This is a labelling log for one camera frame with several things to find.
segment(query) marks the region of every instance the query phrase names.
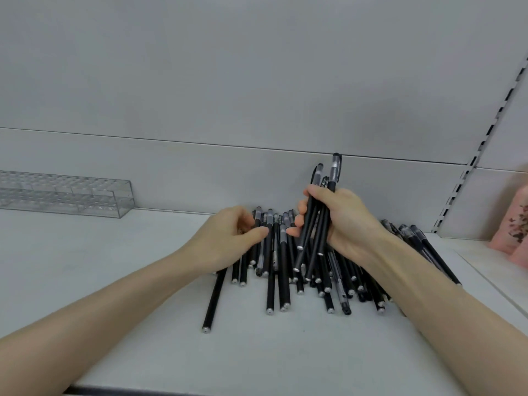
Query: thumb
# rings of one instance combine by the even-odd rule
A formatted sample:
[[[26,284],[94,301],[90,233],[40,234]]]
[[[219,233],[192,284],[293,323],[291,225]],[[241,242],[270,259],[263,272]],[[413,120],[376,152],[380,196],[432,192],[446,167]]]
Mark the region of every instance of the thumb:
[[[328,208],[332,209],[337,207],[337,195],[326,187],[308,185],[306,190],[311,196],[326,204]]]
[[[251,231],[244,233],[243,235],[238,235],[237,238],[241,243],[241,246],[244,250],[249,249],[254,244],[261,242],[267,235],[269,229],[265,226],[260,226],[258,228],[253,228]]]

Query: clear acrylic pen holder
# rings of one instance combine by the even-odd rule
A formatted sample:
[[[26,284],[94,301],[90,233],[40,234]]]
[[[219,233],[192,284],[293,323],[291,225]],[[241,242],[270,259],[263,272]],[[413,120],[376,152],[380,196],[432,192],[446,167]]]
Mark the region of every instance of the clear acrylic pen holder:
[[[134,196],[129,180],[0,171],[0,208],[121,218]]]

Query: forearm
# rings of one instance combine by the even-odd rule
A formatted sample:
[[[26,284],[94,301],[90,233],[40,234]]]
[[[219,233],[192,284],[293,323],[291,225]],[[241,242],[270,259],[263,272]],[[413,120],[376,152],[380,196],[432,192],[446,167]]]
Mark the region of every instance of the forearm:
[[[0,339],[0,394],[56,396],[197,276],[181,252]]]
[[[413,249],[383,237],[366,269],[472,395],[528,389],[528,338]]]

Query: right hand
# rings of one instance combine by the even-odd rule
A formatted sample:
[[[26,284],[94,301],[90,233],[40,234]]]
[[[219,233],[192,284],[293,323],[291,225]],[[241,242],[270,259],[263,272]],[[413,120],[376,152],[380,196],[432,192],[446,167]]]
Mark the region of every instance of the right hand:
[[[357,195],[347,189],[337,189],[334,193],[316,185],[309,185],[303,193],[320,200],[330,210],[332,224],[327,240],[330,246],[360,266],[368,265],[376,258],[379,240],[386,238],[389,232],[368,211]],[[299,215],[295,217],[297,227],[287,229],[287,233],[292,236],[300,235],[307,203],[307,198],[299,202]]]

